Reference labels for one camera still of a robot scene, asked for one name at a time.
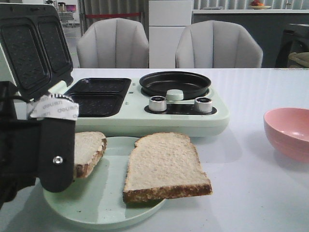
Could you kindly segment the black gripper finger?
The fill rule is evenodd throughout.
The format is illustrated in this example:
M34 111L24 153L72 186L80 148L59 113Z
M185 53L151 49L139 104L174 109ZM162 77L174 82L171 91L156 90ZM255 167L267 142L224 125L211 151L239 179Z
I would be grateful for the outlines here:
M73 182L75 121L40 121L38 178L49 192L62 192Z

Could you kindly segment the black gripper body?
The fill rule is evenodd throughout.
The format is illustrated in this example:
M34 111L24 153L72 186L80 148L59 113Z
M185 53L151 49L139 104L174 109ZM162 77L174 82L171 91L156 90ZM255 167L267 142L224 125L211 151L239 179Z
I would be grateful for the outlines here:
M34 186L38 169L40 126L18 120L14 101L17 87L9 81L0 83L0 205L12 201L18 191Z

